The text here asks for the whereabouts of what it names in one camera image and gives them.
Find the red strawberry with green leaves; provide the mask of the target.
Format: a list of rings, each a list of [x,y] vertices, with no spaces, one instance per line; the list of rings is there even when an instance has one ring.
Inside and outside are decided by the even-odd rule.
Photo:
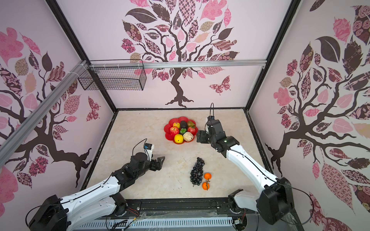
[[[197,129],[196,127],[188,127],[188,132],[190,132],[192,135],[196,135]]]

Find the dark green avocado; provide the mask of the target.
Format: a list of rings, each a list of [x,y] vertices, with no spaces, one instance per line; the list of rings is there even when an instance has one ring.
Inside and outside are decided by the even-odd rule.
[[[186,129],[188,128],[188,123],[186,121],[180,122],[180,129]]]

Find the yellow lemon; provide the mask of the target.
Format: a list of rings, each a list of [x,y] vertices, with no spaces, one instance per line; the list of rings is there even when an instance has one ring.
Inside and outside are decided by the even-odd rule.
[[[183,135],[181,135],[181,134],[176,134],[176,135],[174,136],[173,141],[174,141],[176,144],[182,144],[182,143],[184,142],[184,137],[183,137]]]

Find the red pomegranate fruit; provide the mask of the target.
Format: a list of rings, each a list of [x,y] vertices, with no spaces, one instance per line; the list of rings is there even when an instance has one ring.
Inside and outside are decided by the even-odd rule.
[[[170,128],[170,134],[175,137],[176,135],[180,134],[180,130],[177,127],[171,127]]]

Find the red flower-shaped fruit bowl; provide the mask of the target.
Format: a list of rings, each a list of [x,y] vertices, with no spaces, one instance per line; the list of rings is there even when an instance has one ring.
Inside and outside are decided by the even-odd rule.
[[[196,140],[196,134],[198,132],[198,128],[196,127],[197,124],[196,124],[196,122],[194,120],[188,119],[187,117],[184,117],[184,116],[179,117],[179,118],[173,118],[173,119],[171,119],[168,122],[167,125],[165,125],[165,127],[164,127],[165,138],[167,140],[169,140],[169,141],[173,141],[176,144],[176,142],[174,140],[175,135],[171,133],[170,129],[171,129],[173,123],[177,123],[177,122],[180,123],[181,121],[185,121],[185,122],[191,121],[192,123],[194,123],[194,125],[195,125],[195,127],[194,127],[195,128],[195,131],[194,132],[191,131],[191,133],[193,134],[194,138],[190,142],[195,141]]]

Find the orange tangerine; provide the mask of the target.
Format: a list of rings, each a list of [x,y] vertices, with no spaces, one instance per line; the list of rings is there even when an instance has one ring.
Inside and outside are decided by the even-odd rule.
[[[205,179],[206,181],[209,181],[211,178],[212,178],[211,173],[205,173],[205,175],[204,175],[204,179]]]
[[[210,189],[210,184],[208,183],[208,182],[204,182],[203,184],[202,184],[202,188],[203,188],[203,190],[209,190]]]

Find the black grape bunch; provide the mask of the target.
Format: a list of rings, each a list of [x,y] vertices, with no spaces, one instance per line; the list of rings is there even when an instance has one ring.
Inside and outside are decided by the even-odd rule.
[[[193,186],[200,186],[201,183],[203,182],[203,167],[205,165],[205,161],[198,157],[192,170],[190,173],[190,182],[192,183]]]

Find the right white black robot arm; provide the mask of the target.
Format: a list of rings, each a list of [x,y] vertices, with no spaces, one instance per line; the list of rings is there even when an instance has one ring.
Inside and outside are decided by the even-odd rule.
[[[205,129],[197,132],[198,143],[208,143],[235,164],[253,183],[258,195],[240,191],[232,196],[237,207],[257,212],[273,225],[294,210],[293,190],[286,178],[278,178],[255,161],[232,136],[227,136],[222,124],[214,116],[206,119]]]

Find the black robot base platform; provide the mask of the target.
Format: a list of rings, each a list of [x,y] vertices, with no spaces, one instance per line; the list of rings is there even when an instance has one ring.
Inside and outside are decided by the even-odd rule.
[[[237,231],[262,230],[266,222],[257,212],[237,207],[231,197],[179,198],[179,199],[129,199],[128,210],[122,216],[104,218],[232,218]]]

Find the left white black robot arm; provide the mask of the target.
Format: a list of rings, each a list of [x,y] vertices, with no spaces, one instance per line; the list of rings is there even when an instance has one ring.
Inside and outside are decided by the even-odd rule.
[[[31,231],[73,231],[81,225],[108,215],[122,216],[128,210],[121,191],[129,188],[147,171],[161,170],[165,157],[149,159],[137,153],[130,162],[114,171],[102,182],[62,198],[52,195],[34,208],[35,215],[26,219]]]

